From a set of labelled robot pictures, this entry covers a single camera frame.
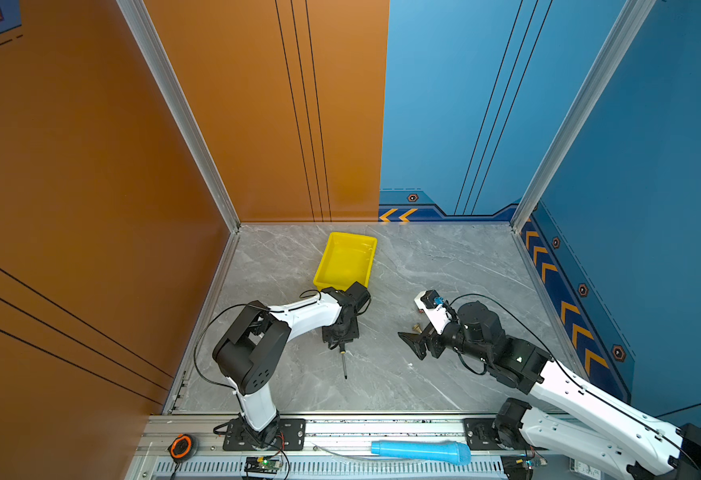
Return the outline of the black yellow screwdriver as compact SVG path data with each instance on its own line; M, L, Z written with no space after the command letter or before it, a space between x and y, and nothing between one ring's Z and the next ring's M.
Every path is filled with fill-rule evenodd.
M348 365L346 365L346 344L338 344L338 351L340 351L340 364L342 364L342 375L344 375L344 380L348 380Z

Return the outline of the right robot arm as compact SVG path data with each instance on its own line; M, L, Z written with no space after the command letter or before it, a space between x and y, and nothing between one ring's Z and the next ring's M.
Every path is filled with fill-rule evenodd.
M435 290L419 293L428 317L420 333L400 333L419 359L455 352L528 398L574 417L560 420L528 401L510 398L493 432L498 446L544 449L586 463L615 479L701 479L701 428L676 426L646 414L564 366L544 346L506 334L500 317L480 301L454 307Z

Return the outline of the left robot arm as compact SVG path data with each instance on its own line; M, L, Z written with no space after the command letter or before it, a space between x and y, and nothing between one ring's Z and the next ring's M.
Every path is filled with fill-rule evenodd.
M346 290L324 288L291 304L254 301L242 308L214 346L212 360L236 394L238 423L246 441L258 449L282 445L280 413L268 382L286 344L320 331L328 349L344 354L346 346L360 337L359 317L370 302L368 288L355 282Z

